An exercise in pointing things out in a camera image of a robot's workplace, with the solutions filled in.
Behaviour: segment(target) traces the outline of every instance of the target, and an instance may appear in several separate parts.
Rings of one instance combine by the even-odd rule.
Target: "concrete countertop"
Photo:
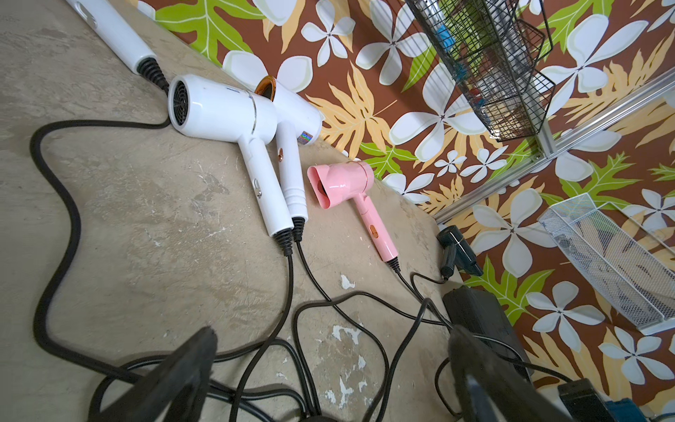
[[[155,51],[167,79],[194,73],[235,84],[122,0],[112,3]],[[69,225],[63,204],[30,160],[28,141],[55,120],[161,122],[166,98],[133,75],[65,1],[5,2],[0,18],[0,413],[8,421],[85,420],[102,376],[48,355],[32,339],[32,314],[63,254]],[[49,322],[60,342],[120,364],[173,350],[204,325],[216,331],[219,350],[267,336],[283,305],[286,260],[264,229],[237,145],[188,138],[173,128],[79,128],[50,135],[43,151],[75,198],[83,226]],[[321,142],[301,148],[301,156],[304,169],[346,159]],[[324,211],[308,184],[306,189],[310,219],[303,247],[324,289],[332,296],[346,293],[345,275],[356,289],[415,314],[419,304],[379,259],[354,206]],[[370,193],[398,247],[403,273],[438,276],[433,219],[380,182]],[[321,297],[297,252],[294,258],[296,307]],[[440,294],[450,288],[421,285],[440,307]],[[411,325],[366,298],[342,308],[379,337],[390,359]],[[349,327],[335,311],[311,310],[303,314],[300,335],[324,412],[361,420],[382,382],[382,360],[365,335],[355,344],[341,326]],[[280,337],[290,337],[290,322]],[[447,339],[439,327],[420,328],[396,371],[385,420],[450,420],[433,387]],[[277,383],[298,390],[285,358],[283,350],[271,348],[248,387]],[[214,377],[236,386],[246,362],[216,364]],[[443,388],[457,406],[449,379],[444,375]],[[351,394],[342,394],[341,381]],[[367,385],[359,388],[363,381]],[[114,384],[107,402],[123,390]],[[296,419],[288,398],[257,404],[276,418]],[[208,400],[203,420],[226,420],[228,414],[229,405]],[[253,419],[240,412],[240,420]]]

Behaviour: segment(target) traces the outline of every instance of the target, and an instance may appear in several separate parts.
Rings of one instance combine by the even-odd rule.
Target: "cord strain relief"
[[[157,60],[155,60],[152,57],[143,59],[138,64],[137,70],[138,73],[143,78],[146,78],[148,81],[157,85],[159,89],[161,89],[165,93],[167,94],[169,93],[169,83],[167,82],[167,79],[164,77],[164,73],[162,72],[162,69],[159,67],[159,64],[157,64]]]
[[[302,242],[302,233],[304,232],[304,218],[293,217],[293,241]]]
[[[401,267],[398,265],[398,257],[394,257],[387,261],[387,265],[389,265],[389,268],[393,269],[395,273],[401,272]]]
[[[454,270],[449,267],[441,267],[441,277],[443,277],[443,280],[448,280],[450,277],[452,277],[452,274],[454,273]]]
[[[274,233],[274,240],[277,241],[281,249],[284,251],[283,255],[289,257],[293,255],[293,231],[291,229],[283,229]]]

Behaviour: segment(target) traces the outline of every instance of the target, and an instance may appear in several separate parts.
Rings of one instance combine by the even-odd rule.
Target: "wire basket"
[[[406,2],[492,137],[539,133],[556,88],[535,69],[550,34],[518,19],[514,0]]]
[[[585,193],[550,206],[538,221],[581,275],[640,332],[675,327],[675,274],[602,207]]]

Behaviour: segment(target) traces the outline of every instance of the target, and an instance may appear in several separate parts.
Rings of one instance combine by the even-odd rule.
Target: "aluminum frame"
[[[548,156],[544,155],[547,146],[542,146],[542,141],[540,139],[544,135],[540,135],[537,139],[537,143],[539,144],[539,154],[534,154],[529,161],[510,168],[499,177],[484,183],[468,194],[462,196],[458,201],[455,201],[434,215],[434,219],[437,223],[448,222],[466,208],[472,207],[497,192],[499,189],[505,188],[514,180],[527,176],[536,167],[550,163],[557,158],[558,155],[570,150],[572,147],[578,145],[599,131],[610,127],[622,118],[640,109],[642,106],[662,96],[666,91],[673,88],[675,88],[675,68],[648,81],[614,105],[607,107],[602,112],[598,113],[583,125],[572,129],[572,131],[555,142],[556,149],[551,151]]]

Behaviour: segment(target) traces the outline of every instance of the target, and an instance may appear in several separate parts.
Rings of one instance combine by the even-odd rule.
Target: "hair dryer air intake grille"
[[[173,116],[179,126],[182,126],[188,118],[188,89],[182,81],[178,82],[173,90]]]

